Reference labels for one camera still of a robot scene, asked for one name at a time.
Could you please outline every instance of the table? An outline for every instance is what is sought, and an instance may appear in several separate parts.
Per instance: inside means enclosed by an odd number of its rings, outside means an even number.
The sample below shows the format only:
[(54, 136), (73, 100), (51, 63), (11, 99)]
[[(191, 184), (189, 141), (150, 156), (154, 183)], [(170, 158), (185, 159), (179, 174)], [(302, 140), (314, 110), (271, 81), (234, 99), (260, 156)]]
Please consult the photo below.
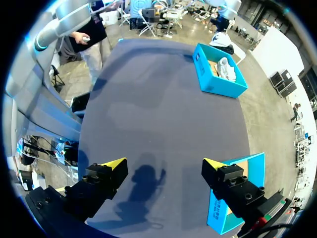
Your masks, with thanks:
[(86, 108), (79, 177), (121, 157), (129, 175), (90, 226), (121, 238), (220, 237), (206, 225), (203, 157), (248, 155), (249, 143), (239, 101), (200, 90), (194, 49), (149, 39), (113, 49)]

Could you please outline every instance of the robotic arm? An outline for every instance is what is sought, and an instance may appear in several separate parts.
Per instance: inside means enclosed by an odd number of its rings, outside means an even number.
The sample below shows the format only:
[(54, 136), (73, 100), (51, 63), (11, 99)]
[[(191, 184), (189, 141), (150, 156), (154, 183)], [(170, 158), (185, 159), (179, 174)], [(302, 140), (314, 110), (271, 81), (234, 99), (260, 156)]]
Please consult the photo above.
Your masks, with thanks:
[(49, 71), (57, 39), (90, 21), (89, 3), (93, 1), (65, 0), (57, 7), (55, 19), (48, 11), (42, 13), (20, 45), (3, 96), (2, 131), (7, 156), (15, 154), (17, 141), (27, 134), (79, 141), (82, 120), (55, 91)]

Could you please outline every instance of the chair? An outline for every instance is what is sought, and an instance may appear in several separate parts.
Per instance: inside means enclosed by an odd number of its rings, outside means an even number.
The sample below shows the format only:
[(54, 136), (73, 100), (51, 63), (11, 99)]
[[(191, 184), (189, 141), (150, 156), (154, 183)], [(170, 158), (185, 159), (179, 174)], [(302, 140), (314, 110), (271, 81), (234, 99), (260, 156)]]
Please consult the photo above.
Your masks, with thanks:
[(142, 14), (142, 9), (139, 9), (139, 10), (138, 10), (138, 13), (139, 13), (140, 17), (141, 17), (142, 20), (143, 20), (143, 24), (146, 24), (146, 27), (144, 27), (144, 28), (141, 30), (139, 36), (141, 36), (144, 32), (150, 30), (150, 31), (152, 32), (153, 36), (155, 37), (156, 35), (154, 34), (154, 31), (153, 31), (153, 30), (154, 30), (154, 23), (147, 22), (147, 21), (145, 20), (143, 14)]
[(122, 14), (122, 17), (123, 17), (123, 21), (121, 22), (119, 26), (122, 26), (124, 22), (128, 22), (130, 25), (131, 14), (125, 13), (125, 11), (123, 9), (121, 10), (121, 8), (118, 8), (117, 11), (119, 14)]
[(184, 11), (182, 14), (179, 15), (179, 17), (175, 20), (175, 23), (179, 25), (180, 29), (182, 29), (182, 24), (179, 22), (179, 20), (183, 19), (183, 16), (185, 16), (188, 13), (188, 11)]
[(197, 21), (197, 22), (202, 22), (203, 20), (206, 20), (207, 18), (210, 17), (210, 14), (208, 12), (205, 12), (205, 14), (202, 16), (200, 16), (197, 13), (195, 13), (195, 14), (196, 14), (195, 21)]

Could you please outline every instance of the cable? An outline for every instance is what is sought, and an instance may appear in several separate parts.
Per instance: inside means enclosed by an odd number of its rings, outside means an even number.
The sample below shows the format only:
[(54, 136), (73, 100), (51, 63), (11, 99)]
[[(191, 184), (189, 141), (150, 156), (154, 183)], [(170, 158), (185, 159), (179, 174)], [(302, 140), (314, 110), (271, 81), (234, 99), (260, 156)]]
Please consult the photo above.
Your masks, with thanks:
[[(32, 136), (32, 135), (31, 135), (31, 137), (32, 137), (33, 139), (35, 139), (35, 140), (38, 142), (39, 146), (41, 146), (41, 145), (40, 145), (40, 142), (38, 141), (38, 139), (36, 139), (36, 138), (35, 138), (34, 136)], [(46, 139), (43, 138), (43, 137), (42, 137), (42, 139), (44, 139), (49, 145), (51, 145), (51, 146), (53, 147), (53, 145), (52, 145), (51, 143), (49, 143), (48, 140), (46, 140)], [(71, 172), (71, 176), (70, 176), (64, 169), (62, 169), (59, 165), (57, 165), (56, 163), (52, 163), (52, 162), (47, 161), (47, 160), (43, 160), (43, 161), (46, 161), (46, 162), (48, 162), (48, 163), (51, 163), (51, 164), (56, 165), (57, 167), (59, 167), (59, 168), (67, 175), (67, 177), (71, 178), (71, 180), (73, 181), (73, 183), (76, 183), (76, 181), (75, 181), (74, 178), (73, 178), (73, 172), (69, 169), (70, 167), (68, 167), (68, 170)]]
[[(33, 139), (35, 139), (37, 142), (38, 142), (38, 144), (40, 145), (40, 142), (38, 141), (38, 139), (36, 139), (34, 136), (32, 136), (31, 135), (31, 137), (33, 138)], [(49, 143), (45, 138), (43, 138), (42, 137), (42, 139), (44, 139), (49, 145), (51, 145), (52, 147), (54, 147), (51, 143)], [(72, 166), (72, 164), (70, 164), (67, 160), (65, 160), (64, 159), (64, 162), (66, 162), (66, 163), (68, 163), (70, 166)]]
[(56, 165), (57, 167), (59, 167), (65, 174), (66, 174), (66, 176), (67, 177), (69, 177), (69, 178), (71, 178), (71, 176), (65, 171), (65, 170), (63, 170), (60, 166), (58, 166), (57, 164), (55, 164), (55, 163), (52, 163), (52, 162), (50, 162), (50, 161), (47, 161), (47, 160), (44, 160), (44, 159), (40, 159), (40, 158), (37, 158), (37, 157), (35, 157), (35, 156), (32, 156), (32, 155), (27, 155), (27, 154), (25, 154), (23, 151), (22, 151), (22, 154), (23, 155), (25, 155), (25, 156), (28, 156), (28, 157), (31, 157), (31, 158), (34, 158), (34, 159), (37, 159), (37, 160), (42, 160), (42, 161), (45, 161), (45, 162), (47, 162), (47, 163), (50, 163), (50, 164), (53, 164), (53, 165)]
[(252, 233), (252, 237), (258, 237), (259, 235), (265, 233), (265, 232), (270, 232), (270, 231), (274, 231), (274, 230), (278, 230), (278, 229), (281, 229), (281, 228), (291, 228), (293, 225), (292, 224), (278, 224), (278, 225), (275, 225), (275, 226), (271, 226), (271, 227), (266, 227), (266, 228), (262, 228), (260, 230), (258, 230), (258, 232), (254, 232)]

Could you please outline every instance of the person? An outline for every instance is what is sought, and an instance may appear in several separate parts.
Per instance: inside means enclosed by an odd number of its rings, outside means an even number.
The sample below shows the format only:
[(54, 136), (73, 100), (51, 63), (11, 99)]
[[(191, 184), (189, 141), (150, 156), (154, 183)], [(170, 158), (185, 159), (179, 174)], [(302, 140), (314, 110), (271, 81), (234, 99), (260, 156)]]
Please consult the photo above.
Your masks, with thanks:
[(218, 12), (214, 12), (211, 14), (211, 18), (210, 18), (210, 22), (208, 22), (207, 26), (205, 26), (205, 29), (208, 28), (209, 32), (212, 33), (213, 30), (213, 26), (216, 26), (217, 20), (219, 18), (219, 13)]
[(234, 18), (233, 20), (229, 20), (229, 26), (228, 26), (228, 28), (227, 28), (227, 31), (229, 30), (229, 29), (231, 29), (233, 26), (234, 26), (234, 24), (236, 23), (236, 18)]
[(298, 115), (298, 108), (301, 106), (301, 104), (297, 104), (295, 103), (294, 107), (293, 107), (293, 111), (294, 111), (294, 117), (291, 118), (291, 122), (293, 122), (293, 120), (296, 119), (297, 115)]
[[(69, 35), (74, 51), (79, 52), (87, 63), (92, 86), (94, 86), (107, 57), (110, 55), (110, 44), (99, 14), (116, 9), (121, 3), (122, 1), (117, 0), (104, 10), (92, 14), (91, 20), (85, 26)], [(93, 10), (98, 10), (104, 6), (102, 1), (97, 1), (94, 4), (92, 5)]]

